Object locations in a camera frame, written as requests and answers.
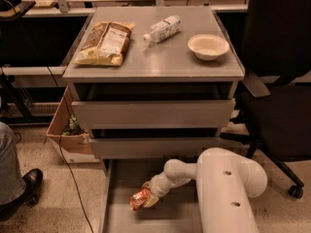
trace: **gray pants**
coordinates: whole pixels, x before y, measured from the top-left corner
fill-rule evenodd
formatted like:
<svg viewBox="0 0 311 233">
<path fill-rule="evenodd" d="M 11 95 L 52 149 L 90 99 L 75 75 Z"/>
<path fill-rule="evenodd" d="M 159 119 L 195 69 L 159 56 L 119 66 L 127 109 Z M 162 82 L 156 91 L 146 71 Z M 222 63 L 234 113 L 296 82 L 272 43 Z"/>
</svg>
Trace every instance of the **gray pants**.
<svg viewBox="0 0 311 233">
<path fill-rule="evenodd" d="M 0 122 L 0 205 L 18 198 L 25 188 L 17 160 L 16 136 L 8 125 Z"/>
</svg>

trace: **clear water bottle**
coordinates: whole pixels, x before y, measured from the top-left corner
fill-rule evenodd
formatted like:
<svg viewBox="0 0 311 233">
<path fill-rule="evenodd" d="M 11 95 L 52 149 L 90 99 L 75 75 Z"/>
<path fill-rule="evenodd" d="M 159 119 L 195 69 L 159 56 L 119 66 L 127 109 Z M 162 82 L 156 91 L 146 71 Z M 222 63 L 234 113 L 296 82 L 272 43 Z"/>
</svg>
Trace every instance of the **clear water bottle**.
<svg viewBox="0 0 311 233">
<path fill-rule="evenodd" d="M 178 16 L 171 16 L 150 26 L 149 33 L 144 35 L 144 41 L 160 43 L 164 39 L 177 33 L 182 28 L 181 19 Z"/>
</svg>

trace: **person's leg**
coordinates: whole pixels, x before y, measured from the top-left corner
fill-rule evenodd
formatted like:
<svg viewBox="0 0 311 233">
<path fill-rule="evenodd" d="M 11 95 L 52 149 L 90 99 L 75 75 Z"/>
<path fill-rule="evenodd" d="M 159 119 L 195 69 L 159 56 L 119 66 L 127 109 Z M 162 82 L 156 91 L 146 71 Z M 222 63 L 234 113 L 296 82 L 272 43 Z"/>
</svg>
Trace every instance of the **person's leg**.
<svg viewBox="0 0 311 233">
<path fill-rule="evenodd" d="M 0 220 L 9 219 L 25 202 L 35 205 L 42 179 L 39 169 L 32 169 L 21 177 L 15 134 L 0 122 Z"/>
<path fill-rule="evenodd" d="M 0 205 L 17 199 L 25 190 L 17 160 L 16 136 L 11 128 L 0 122 Z"/>
</svg>

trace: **brown box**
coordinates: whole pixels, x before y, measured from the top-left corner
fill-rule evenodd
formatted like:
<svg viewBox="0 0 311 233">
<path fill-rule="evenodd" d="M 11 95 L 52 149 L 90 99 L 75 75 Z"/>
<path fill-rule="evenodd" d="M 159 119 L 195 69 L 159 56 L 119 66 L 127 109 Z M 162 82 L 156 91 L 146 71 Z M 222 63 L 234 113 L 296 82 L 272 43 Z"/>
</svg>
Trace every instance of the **brown box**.
<svg viewBox="0 0 311 233">
<path fill-rule="evenodd" d="M 75 136 L 61 136 L 61 132 L 69 123 L 70 116 L 74 113 L 71 107 L 73 96 L 67 87 L 62 97 L 56 113 L 52 119 L 47 132 L 47 137 L 51 140 L 57 152 L 61 155 L 59 140 L 64 157 L 68 162 L 94 162 L 92 150 L 89 145 L 87 133 Z"/>
</svg>

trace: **black chair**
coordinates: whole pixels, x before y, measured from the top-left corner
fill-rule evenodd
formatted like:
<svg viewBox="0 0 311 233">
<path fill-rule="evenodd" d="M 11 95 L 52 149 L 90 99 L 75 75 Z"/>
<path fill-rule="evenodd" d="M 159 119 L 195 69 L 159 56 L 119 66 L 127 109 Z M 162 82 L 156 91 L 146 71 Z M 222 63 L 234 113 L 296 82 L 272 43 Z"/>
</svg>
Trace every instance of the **black chair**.
<svg viewBox="0 0 311 233">
<path fill-rule="evenodd" d="M 247 90 L 236 94 L 240 113 L 232 120 L 245 123 L 250 136 L 221 134 L 250 144 L 247 157 L 264 152 L 295 183 L 295 198 L 304 184 L 284 162 L 311 159 L 311 86 L 293 85 L 311 70 L 309 8 L 311 0 L 250 0 L 240 50 Z M 274 83 L 262 82 L 271 75 Z"/>
</svg>

